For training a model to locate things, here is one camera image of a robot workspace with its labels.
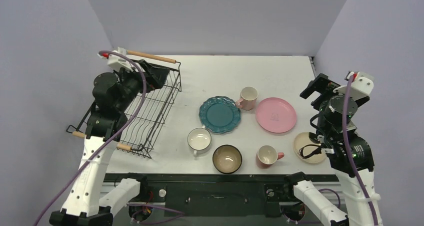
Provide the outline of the white cup with black rim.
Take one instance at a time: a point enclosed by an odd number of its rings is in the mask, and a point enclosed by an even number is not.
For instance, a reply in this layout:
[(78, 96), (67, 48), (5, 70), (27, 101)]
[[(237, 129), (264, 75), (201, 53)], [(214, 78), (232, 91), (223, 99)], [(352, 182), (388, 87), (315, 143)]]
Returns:
[(209, 150), (212, 144), (212, 135), (203, 125), (202, 127), (193, 129), (187, 135), (187, 143), (192, 151), (192, 155), (197, 157)]

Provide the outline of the light pink mug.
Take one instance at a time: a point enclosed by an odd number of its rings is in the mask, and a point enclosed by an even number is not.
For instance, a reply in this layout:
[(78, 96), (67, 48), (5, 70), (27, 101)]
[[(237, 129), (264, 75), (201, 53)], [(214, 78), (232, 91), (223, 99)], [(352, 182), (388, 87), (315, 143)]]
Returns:
[(243, 110), (249, 111), (256, 105), (258, 91), (254, 87), (244, 87), (240, 92), (240, 98), (235, 102), (235, 105)]

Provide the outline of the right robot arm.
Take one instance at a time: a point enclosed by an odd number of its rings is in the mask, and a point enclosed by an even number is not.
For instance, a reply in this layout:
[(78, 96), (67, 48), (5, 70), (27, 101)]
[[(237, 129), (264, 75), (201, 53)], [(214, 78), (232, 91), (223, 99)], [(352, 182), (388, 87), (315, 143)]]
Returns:
[(382, 225), (374, 188), (374, 158), (371, 147), (357, 134), (352, 122), (358, 108), (370, 100), (374, 88), (372, 76), (348, 72), (346, 85), (319, 74), (300, 96), (319, 96), (311, 105), (317, 114), (310, 119), (320, 145), (316, 153), (325, 154), (342, 188), (346, 211), (331, 203), (303, 172), (287, 175), (282, 193), (303, 203), (323, 225)]

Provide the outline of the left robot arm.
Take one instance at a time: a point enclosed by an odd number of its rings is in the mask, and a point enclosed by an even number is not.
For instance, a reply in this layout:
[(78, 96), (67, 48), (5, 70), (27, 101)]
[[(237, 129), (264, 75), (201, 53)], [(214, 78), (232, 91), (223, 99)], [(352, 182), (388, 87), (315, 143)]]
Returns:
[(142, 177), (125, 178), (105, 196), (100, 189), (113, 152), (133, 150), (120, 143), (122, 132), (137, 116), (127, 116), (127, 108), (134, 99), (143, 103), (147, 93), (161, 89), (170, 71), (169, 67), (138, 60), (94, 79), (94, 102), (86, 115), (80, 166), (61, 209), (49, 217), (51, 225), (112, 225), (115, 215), (131, 199), (148, 197), (149, 187), (142, 183)]

